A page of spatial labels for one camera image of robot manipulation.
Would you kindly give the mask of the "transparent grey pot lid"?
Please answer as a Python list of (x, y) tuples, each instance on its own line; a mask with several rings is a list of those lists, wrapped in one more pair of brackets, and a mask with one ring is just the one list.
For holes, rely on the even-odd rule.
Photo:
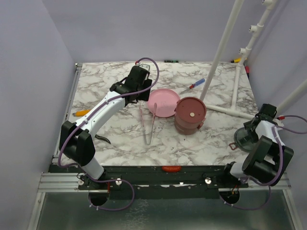
[(257, 134), (249, 133), (244, 127), (241, 127), (234, 133), (234, 142), (229, 144), (231, 150), (240, 149), (251, 153), (258, 142)]

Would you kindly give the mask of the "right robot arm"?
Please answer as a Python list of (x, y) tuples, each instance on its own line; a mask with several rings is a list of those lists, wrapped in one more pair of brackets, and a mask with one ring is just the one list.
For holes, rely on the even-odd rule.
[(225, 167), (220, 176), (223, 186), (232, 187), (244, 178), (254, 179), (262, 186), (275, 186), (279, 182), (294, 150), (281, 141), (274, 121), (276, 114), (277, 108), (265, 103), (252, 120), (235, 132), (230, 148), (239, 148), (248, 156), (243, 163), (234, 161)]

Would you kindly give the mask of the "pink food plate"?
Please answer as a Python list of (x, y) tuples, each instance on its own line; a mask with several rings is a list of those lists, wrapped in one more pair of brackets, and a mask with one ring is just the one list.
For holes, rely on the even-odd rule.
[(148, 109), (157, 117), (168, 118), (175, 115), (179, 95), (170, 89), (158, 89), (150, 93), (147, 102)]

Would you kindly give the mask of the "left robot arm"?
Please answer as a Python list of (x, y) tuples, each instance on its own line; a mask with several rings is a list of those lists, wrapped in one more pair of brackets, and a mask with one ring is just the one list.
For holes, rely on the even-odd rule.
[(130, 103), (148, 101), (151, 86), (150, 66), (134, 65), (123, 80), (112, 84), (103, 100), (90, 112), (75, 122), (65, 121), (60, 132), (60, 154), (76, 162), (90, 178), (89, 183), (95, 189), (105, 186), (104, 168), (95, 155), (93, 138), (98, 130), (118, 111)]

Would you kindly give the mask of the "dark pink round lid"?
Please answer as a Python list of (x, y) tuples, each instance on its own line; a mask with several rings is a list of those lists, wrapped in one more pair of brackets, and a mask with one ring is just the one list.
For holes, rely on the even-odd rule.
[(205, 104), (196, 97), (185, 97), (179, 100), (175, 108), (175, 118), (191, 124), (203, 122), (206, 114)]

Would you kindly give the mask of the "pink steel lunch pot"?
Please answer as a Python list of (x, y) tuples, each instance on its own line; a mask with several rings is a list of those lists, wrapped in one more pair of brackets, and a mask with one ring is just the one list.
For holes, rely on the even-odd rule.
[(176, 109), (175, 121), (186, 128), (196, 128), (203, 124), (206, 108), (203, 106), (180, 105)]

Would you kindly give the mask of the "dark red steel lunch pot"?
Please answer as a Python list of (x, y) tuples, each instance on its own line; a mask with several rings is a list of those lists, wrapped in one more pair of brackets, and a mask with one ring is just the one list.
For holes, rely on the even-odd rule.
[(201, 127), (202, 127), (202, 124), (198, 125), (198, 127), (196, 127), (196, 128), (186, 128), (186, 127), (183, 127), (183, 126), (175, 123), (176, 130), (180, 134), (183, 134), (183, 135), (192, 135), (192, 134), (196, 133)]

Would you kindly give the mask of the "pink food tongs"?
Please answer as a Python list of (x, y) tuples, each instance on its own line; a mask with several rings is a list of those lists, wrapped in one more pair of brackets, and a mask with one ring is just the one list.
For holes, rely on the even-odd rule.
[(141, 118), (141, 125), (142, 125), (142, 132), (143, 132), (143, 139), (144, 139), (144, 143), (147, 146), (150, 146), (151, 142), (152, 142), (152, 137), (153, 137), (153, 129), (154, 129), (154, 122), (155, 122), (155, 117), (156, 117), (156, 111), (157, 111), (157, 103), (154, 103), (154, 107), (153, 107), (153, 117), (152, 117), (152, 123), (151, 123), (151, 132), (150, 134), (146, 134), (146, 129), (145, 129), (145, 125), (144, 125), (144, 118), (143, 118), (143, 113), (142, 113), (142, 109), (141, 106), (139, 106), (139, 112), (140, 112), (140, 118)]

